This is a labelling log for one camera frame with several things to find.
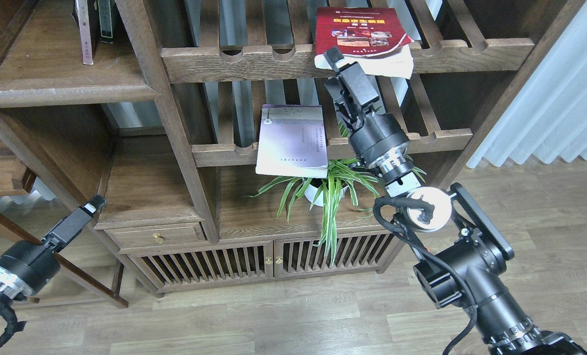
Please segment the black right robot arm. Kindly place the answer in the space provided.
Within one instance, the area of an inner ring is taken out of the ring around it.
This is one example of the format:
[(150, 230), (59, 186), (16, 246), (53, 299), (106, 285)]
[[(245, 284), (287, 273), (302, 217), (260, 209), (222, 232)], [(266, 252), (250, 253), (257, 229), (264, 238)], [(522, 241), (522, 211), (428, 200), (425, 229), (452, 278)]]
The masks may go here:
[(361, 66), (337, 47), (324, 57), (336, 74), (326, 88), (358, 166), (385, 183), (375, 218), (413, 250), (415, 275), (435, 306), (454, 305), (469, 317), (444, 353), (477, 328), (492, 355), (584, 355), (565, 333), (536, 326), (502, 283), (514, 251), (467, 190), (459, 183), (448, 191), (419, 184), (406, 157), (408, 137), (393, 115), (374, 111), (379, 95)]

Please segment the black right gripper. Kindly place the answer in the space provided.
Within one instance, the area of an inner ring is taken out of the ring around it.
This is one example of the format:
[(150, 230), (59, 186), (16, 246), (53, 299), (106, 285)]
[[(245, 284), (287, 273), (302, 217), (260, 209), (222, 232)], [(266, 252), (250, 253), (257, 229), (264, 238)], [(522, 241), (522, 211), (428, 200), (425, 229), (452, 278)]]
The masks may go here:
[(410, 144), (392, 114), (373, 112), (379, 93), (359, 63), (347, 63), (337, 47), (323, 54), (336, 76), (325, 88), (332, 97), (338, 123), (349, 132), (349, 143), (367, 171), (410, 171)]

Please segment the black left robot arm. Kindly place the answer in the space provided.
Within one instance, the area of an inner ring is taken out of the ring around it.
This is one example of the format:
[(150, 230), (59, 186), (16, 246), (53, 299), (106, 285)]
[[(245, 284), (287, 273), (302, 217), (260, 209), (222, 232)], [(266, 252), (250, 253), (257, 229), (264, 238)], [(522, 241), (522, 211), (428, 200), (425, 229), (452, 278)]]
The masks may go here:
[(78, 236), (97, 209), (106, 200), (95, 195), (85, 205), (61, 219), (36, 244), (18, 241), (0, 256), (0, 348), (16, 332), (23, 331), (25, 321), (18, 321), (11, 308), (13, 301), (25, 301), (44, 288), (59, 272), (55, 254)]

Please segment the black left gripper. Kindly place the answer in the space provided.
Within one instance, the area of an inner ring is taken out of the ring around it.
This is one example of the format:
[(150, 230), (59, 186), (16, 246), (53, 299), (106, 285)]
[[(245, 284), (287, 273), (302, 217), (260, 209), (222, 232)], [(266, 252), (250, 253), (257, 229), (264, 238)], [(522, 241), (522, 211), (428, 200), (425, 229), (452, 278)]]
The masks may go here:
[(30, 241), (12, 245), (0, 256), (0, 294), (25, 301), (45, 287), (60, 269), (54, 253), (69, 245), (105, 204), (104, 197), (95, 195), (52, 227), (41, 245)]

